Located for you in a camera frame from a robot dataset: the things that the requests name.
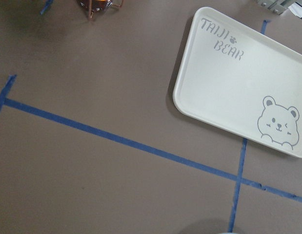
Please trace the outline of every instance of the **blue tape line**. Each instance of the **blue tape line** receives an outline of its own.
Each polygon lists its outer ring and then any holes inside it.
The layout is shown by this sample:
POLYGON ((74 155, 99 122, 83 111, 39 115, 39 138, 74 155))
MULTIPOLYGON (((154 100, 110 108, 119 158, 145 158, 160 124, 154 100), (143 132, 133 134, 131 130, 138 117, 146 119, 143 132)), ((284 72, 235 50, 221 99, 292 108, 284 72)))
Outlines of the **blue tape line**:
POLYGON ((243 174, 245 154, 246 154, 246 146, 247 146, 247 139, 243 138, 237 182, 235 184, 235 190, 234 190, 234 196, 233 196, 233 206, 231 209, 231 215, 230 215, 230 220, 229 220, 229 227, 228 227, 229 233, 233 232, 235 216, 236 216, 238 202, 239 202, 242 174, 243 174))
MULTIPOLYGON (((162 151, 162 150, 159 150, 159 149, 156 149, 156 148, 153 148, 153 147, 150 147, 150 146, 147 146, 147 145, 144 145, 144 144, 141 144, 141 143, 123 138, 121 136, 117 136, 117 135, 112 134, 112 133, 105 132, 105 131, 100 130, 100 129, 93 128, 91 126, 88 126, 88 125, 85 125, 85 124, 82 124, 82 123, 75 122, 73 120, 70 120, 70 119, 67 119, 67 118, 64 118, 64 117, 57 116, 55 114, 52 114, 52 113, 49 113, 49 112, 46 112, 46 111, 43 111, 43 110, 39 110, 35 107, 31 107, 31 106, 28 106, 26 104, 22 104, 20 102, 14 101, 14 100, 10 100, 8 98, 5 99, 4 105, 7 105, 9 107, 12 107, 12 108, 18 109, 20 111, 24 111, 24 112, 27 112, 27 113, 30 113, 30 114, 33 114, 33 115, 36 115, 36 116, 39 116, 39 117, 42 117, 42 118, 52 120, 52 121, 57 122, 57 123, 61 123, 61 124, 70 126, 72 128, 77 128, 77 129, 80 129, 84 132, 95 134, 97 136, 100 136, 100 137, 103 137, 103 138, 106 138, 106 139, 110 139, 110 140, 116 141, 118 143, 130 146, 130 147, 133 147, 133 148, 136 148, 136 149, 139 149, 139 150, 143 150, 143 151, 149 152, 151 154, 158 155, 158 156, 164 157, 166 159, 169 159, 169 160, 172 160, 172 161, 175 161, 175 162, 178 162, 178 163, 181 163, 181 164, 184 164, 184 165, 187 165, 187 166, 190 166, 190 167, 193 167, 193 168, 196 168, 196 169, 199 169, 199 170, 217 175, 217 176, 221 176, 221 177, 233 180, 233 181, 237 181, 237 176, 236 175, 233 175, 233 174, 230 174, 230 173, 227 173, 227 172, 221 171, 219 169, 215 169, 215 168, 212 168, 212 167, 209 167, 209 166, 197 163, 197 162, 190 161, 186 158, 179 157, 179 156, 167 153, 165 151, 162 151)), ((288 193, 288 192, 285 192, 285 191, 282 191, 282 190, 279 190, 279 189, 276 189, 276 188, 273 188, 273 187, 264 186, 264 185, 262 185, 258 182, 255 182, 255 181, 252 181, 252 180, 249 180, 249 179, 242 178, 241 179, 241 184, 252 186, 254 188, 266 191, 268 193, 272 193, 272 194, 275 194, 275 195, 278 195, 278 196, 281 196, 281 197, 285 197, 285 198, 289 198, 289 199, 292 199, 292 200, 295 200, 297 202, 302 203, 302 197, 301 196, 297 196, 295 194, 291 194, 291 193, 288 193)))
POLYGON ((53 3, 53 0, 47 0, 45 2, 45 6, 43 7, 43 9, 40 11, 40 14, 43 15, 44 12, 48 9, 48 7, 53 3))
POLYGON ((260 30, 260 33, 261 34, 265 34, 266 32, 266 27, 267 27, 267 24, 271 22, 271 20, 268 20, 268 19, 265 19, 263 22, 262 22, 262 29, 260 30))
POLYGON ((2 91, 0 93, 0 111, 5 102, 5 97, 8 95, 8 93, 10 92, 10 90, 12 88, 12 85, 15 81, 16 76, 17 75, 9 76, 8 81, 6 82, 4 88, 2 89, 2 91))
POLYGON ((206 165, 188 160, 186 158, 183 158, 183 157, 165 152, 163 150, 153 148, 151 146, 139 143, 137 141, 133 141, 133 140, 130 140, 130 139, 127 139, 127 138, 124 138, 124 137, 121 137, 121 136, 103 131, 103 130, 98 129, 98 128, 91 127, 91 126, 83 124, 83 123, 76 122, 76 121, 68 119, 68 118, 64 118, 64 117, 52 114, 52 113, 47 112, 47 111, 37 109, 37 108, 32 107, 32 106, 28 106, 28 105, 19 103, 17 101, 10 100, 8 98, 5 99, 4 104, 9 106, 9 107, 16 108, 18 110, 21 110, 21 111, 24 111, 24 112, 27 112, 27 113, 30 113, 30 114, 33 114, 33 115, 36 115, 36 116, 46 118, 48 120, 52 120, 52 121, 57 122, 57 123, 64 124, 66 126, 76 128, 76 129, 79 129, 81 131, 91 133, 91 134, 103 137, 105 139, 109 139, 109 140, 118 142, 120 144, 127 145, 127 146, 130 146, 130 147, 136 148, 138 150, 142 150, 142 151, 145 151, 145 152, 148 152, 148 153, 151 153, 151 154, 154 154, 154 155, 157 155, 157 156, 160 156, 160 157, 163 157, 163 158, 166 158, 166 159, 169 159, 169 160, 187 165, 189 167, 199 169, 201 171, 205 171, 205 172, 208 172, 208 173, 211 173, 211 174, 214 174, 214 175, 217 175, 217 176, 221 176, 221 177, 224 177, 224 178, 227 178, 227 179, 230 179, 230 180, 236 180, 236 175, 233 175, 233 174, 221 171, 219 169, 209 167, 209 166, 206 166, 206 165))
POLYGON ((272 194, 275 194, 275 195, 278 195, 278 196, 281 196, 281 197, 289 198, 291 200, 298 201, 298 202, 302 203, 302 197, 301 196, 296 196, 295 194, 291 194, 291 193, 288 193, 288 192, 285 192, 285 191, 282 191, 280 189, 276 189, 276 188, 273 188, 273 187, 270 187, 270 186, 264 186, 264 185, 262 185, 258 182, 255 182, 255 181, 252 181, 252 180, 249 180, 249 179, 243 178, 242 179, 242 184, 252 186, 253 188, 260 189, 260 190, 263 190, 263 191, 267 191, 269 193, 272 193, 272 194))

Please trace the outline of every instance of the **rectangular tray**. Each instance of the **rectangular tray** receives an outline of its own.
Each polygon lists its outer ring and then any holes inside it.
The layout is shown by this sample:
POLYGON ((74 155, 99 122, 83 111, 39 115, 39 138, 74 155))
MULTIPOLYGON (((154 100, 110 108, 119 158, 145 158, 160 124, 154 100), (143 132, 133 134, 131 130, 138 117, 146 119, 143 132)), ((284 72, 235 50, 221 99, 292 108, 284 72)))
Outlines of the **rectangular tray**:
POLYGON ((173 99, 187 116, 302 157, 302 55, 212 8, 193 18, 173 99))

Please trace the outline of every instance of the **gray floor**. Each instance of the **gray floor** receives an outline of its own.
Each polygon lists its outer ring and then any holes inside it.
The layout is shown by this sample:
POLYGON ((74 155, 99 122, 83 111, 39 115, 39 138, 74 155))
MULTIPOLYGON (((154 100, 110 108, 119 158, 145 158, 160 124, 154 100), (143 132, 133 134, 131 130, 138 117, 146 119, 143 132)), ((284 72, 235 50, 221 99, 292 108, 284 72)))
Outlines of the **gray floor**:
MULTIPOLYGON (((254 0, 0 0, 9 99, 237 174, 242 138, 182 115, 172 91, 192 17, 210 6, 302 54, 302 20, 254 0)), ((243 177, 302 197, 302 159, 254 142, 243 177)), ((235 181, 24 111, 0 113, 0 234, 226 232, 235 181)), ((242 184, 234 231, 302 233, 302 203, 242 184)))

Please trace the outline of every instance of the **tray rim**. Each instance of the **tray rim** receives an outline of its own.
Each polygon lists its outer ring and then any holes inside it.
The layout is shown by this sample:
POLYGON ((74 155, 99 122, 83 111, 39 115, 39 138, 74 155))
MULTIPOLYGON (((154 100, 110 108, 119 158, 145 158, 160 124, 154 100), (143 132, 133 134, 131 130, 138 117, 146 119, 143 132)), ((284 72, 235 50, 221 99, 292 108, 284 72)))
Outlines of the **tray rim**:
POLYGON ((280 44, 279 42, 261 34, 260 32, 236 21, 235 19, 211 8, 211 7, 201 7, 199 8, 194 17, 193 17, 193 20, 192 20, 192 24, 191 24, 191 28, 190 28, 190 31, 189 31, 189 35, 188 35, 188 38, 187 38, 187 42, 186 42, 186 45, 185 45, 185 49, 184 49, 184 52, 183 52, 183 56, 182 56, 182 60, 181 60, 181 64, 180 64, 180 67, 179 67, 179 72, 178 72, 178 75, 177 75, 177 79, 176 79, 176 83, 175 83, 175 87, 174 87, 174 91, 173 91, 173 102, 176 106, 176 108, 184 115, 188 116, 188 117, 191 117, 191 118, 194 118, 200 122, 204 122, 204 123, 207 123, 209 125, 212 125, 214 127, 217 127, 217 128, 220 128, 222 130, 225 130, 227 132, 230 132, 230 133, 233 133, 235 135, 238 135, 240 137, 244 137, 244 138, 247 138, 251 141, 254 141, 256 143, 259 143, 261 145, 264 145, 266 147, 269 147, 271 149, 274 149, 274 150, 277 150, 279 152, 283 152, 285 154, 288 154, 288 155, 291 155, 291 156, 294 156, 294 157, 298 157, 298 158, 302 158, 302 154, 297 154, 295 152, 291 152, 291 151, 287 151, 285 149, 281 149, 281 148, 278 148, 278 147, 273 147, 272 145, 269 145, 268 143, 265 143, 264 141, 259 141, 259 140, 256 140, 254 139, 251 135, 248 135, 248 134, 241 134, 241 133, 238 133, 238 132, 235 132, 235 131, 232 131, 230 128, 227 128, 226 126, 224 125, 221 125, 221 124, 218 124, 218 123, 214 123, 212 120, 208 121, 206 118, 205 119, 201 119, 201 118, 198 118, 195 114, 191 114, 190 112, 187 112, 185 111, 182 107, 182 104, 181 102, 178 100, 178 90, 179 90, 179 86, 181 84, 180 80, 182 80, 182 74, 184 72, 184 68, 187 66, 187 63, 188 63, 188 57, 189 57, 189 53, 191 52, 191 49, 192 49, 192 43, 193 43, 193 40, 195 39, 195 35, 196 35, 196 26, 197 26, 197 20, 199 18, 199 15, 202 11, 209 11, 209 12, 213 12, 213 13, 216 13, 218 15, 221 15, 222 17, 226 17, 229 22, 232 22, 234 23, 235 25, 238 25, 239 27, 241 27, 242 29, 245 29, 249 32, 249 34, 253 34, 255 35, 256 37, 259 37, 261 38, 262 40, 266 40, 267 42, 269 43, 273 43, 275 47, 279 47, 283 50, 287 50, 289 53, 293 54, 296 58, 298 58, 300 61, 302 60, 302 55, 299 54, 298 52, 280 44))

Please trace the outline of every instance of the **bear paw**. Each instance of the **bear paw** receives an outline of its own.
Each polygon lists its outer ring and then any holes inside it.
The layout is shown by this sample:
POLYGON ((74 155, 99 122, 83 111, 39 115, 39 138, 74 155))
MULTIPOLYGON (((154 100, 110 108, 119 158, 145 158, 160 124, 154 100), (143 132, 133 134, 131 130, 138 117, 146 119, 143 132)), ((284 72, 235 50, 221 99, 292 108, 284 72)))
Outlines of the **bear paw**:
POLYGON ((271 136, 265 134, 265 135, 262 135, 262 139, 265 140, 265 141, 270 141, 270 142, 273 142, 271 136))
POLYGON ((293 147, 291 146, 291 144, 289 144, 287 142, 284 142, 282 144, 282 147, 285 148, 285 149, 288 149, 288 150, 293 150, 293 147))

